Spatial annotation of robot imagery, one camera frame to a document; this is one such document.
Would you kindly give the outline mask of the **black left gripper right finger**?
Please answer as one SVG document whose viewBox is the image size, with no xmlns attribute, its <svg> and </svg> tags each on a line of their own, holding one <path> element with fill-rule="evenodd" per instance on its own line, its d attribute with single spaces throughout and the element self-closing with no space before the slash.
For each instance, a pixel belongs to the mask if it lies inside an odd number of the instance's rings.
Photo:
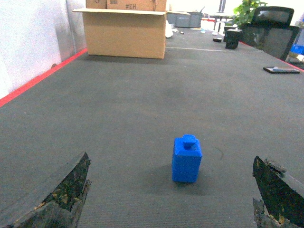
<svg viewBox="0 0 304 228">
<path fill-rule="evenodd" d="M 302 228 L 304 226 L 304 185 L 284 167 L 258 156 L 253 177 L 261 199 L 253 199 L 254 218 L 259 228 Z"/>
</svg>

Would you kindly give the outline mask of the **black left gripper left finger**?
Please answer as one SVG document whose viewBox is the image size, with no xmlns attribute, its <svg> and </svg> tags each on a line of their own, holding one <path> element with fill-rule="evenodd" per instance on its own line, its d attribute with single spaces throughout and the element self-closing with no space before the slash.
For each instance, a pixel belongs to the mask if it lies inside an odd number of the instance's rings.
<svg viewBox="0 0 304 228">
<path fill-rule="evenodd" d="M 2 228 L 76 228 L 89 192 L 91 160 L 82 152 L 0 212 Z"/>
</svg>

